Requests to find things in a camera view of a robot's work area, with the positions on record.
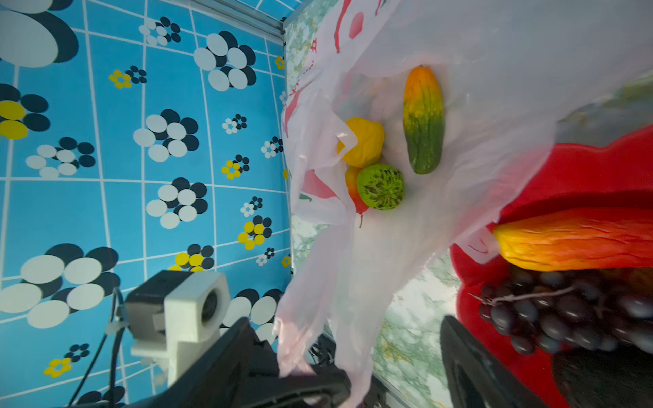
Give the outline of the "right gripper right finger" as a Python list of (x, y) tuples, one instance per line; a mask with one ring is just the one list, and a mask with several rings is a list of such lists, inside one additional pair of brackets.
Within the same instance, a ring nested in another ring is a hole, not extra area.
[(454, 316), (440, 328), (442, 360), (455, 408), (547, 406)]

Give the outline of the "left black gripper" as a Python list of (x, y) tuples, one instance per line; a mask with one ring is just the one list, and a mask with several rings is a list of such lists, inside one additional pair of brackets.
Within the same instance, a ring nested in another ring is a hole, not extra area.
[(266, 340), (254, 344), (244, 384), (246, 407), (341, 407), (351, 394), (345, 371), (335, 365), (336, 343), (320, 336), (309, 347), (311, 373), (279, 377), (277, 354)]

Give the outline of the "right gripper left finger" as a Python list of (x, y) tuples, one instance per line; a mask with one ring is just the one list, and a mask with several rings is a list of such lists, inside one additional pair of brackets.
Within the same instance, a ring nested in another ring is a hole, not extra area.
[(164, 393), (133, 407), (276, 407), (277, 355), (239, 319)]

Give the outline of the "dark purple grape bunch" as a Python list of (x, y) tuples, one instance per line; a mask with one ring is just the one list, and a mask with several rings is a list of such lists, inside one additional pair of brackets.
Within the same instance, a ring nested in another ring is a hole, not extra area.
[(480, 318), (519, 355), (564, 348), (652, 351), (652, 296), (610, 270), (535, 272), (511, 268), (474, 296)]

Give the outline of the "dark avocado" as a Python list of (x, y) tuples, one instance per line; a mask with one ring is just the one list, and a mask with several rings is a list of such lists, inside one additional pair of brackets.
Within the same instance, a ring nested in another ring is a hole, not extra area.
[(584, 348), (552, 358), (557, 389), (570, 407), (651, 407), (652, 355), (636, 348)]

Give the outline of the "red yellow mango fruit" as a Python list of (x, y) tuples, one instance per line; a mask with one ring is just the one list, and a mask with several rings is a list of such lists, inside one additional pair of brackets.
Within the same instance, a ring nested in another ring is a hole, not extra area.
[(552, 272), (652, 265), (652, 211), (573, 208), (500, 224), (499, 253), (525, 270)]

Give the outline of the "green round fruit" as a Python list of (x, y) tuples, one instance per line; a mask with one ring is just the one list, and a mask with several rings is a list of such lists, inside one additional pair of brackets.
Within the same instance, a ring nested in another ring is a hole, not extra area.
[(379, 211), (397, 208), (404, 198), (403, 175), (389, 164), (377, 163), (363, 168), (356, 186), (362, 201)]

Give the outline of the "yellow lemon fruit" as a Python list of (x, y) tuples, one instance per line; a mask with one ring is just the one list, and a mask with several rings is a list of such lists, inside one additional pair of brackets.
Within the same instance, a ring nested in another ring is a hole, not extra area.
[(357, 144), (344, 155), (343, 161), (354, 168), (365, 168), (377, 163), (384, 147), (384, 127), (359, 117), (353, 117), (346, 124), (357, 137)]

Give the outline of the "pink printed plastic bag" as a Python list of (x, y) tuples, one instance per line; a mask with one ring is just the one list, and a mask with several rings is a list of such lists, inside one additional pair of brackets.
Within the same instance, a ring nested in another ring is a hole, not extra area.
[(275, 318), (282, 377), (325, 326), (360, 403), (394, 294), (525, 189), (571, 109), (652, 66), (649, 1), (339, 1), (282, 115), (321, 224)]

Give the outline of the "green orange papaya fruit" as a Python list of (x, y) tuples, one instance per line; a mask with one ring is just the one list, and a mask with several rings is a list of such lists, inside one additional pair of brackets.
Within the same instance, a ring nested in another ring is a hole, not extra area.
[(417, 66), (406, 80), (403, 129), (409, 163), (419, 175), (432, 173), (440, 164), (445, 139), (445, 108), (435, 74)]

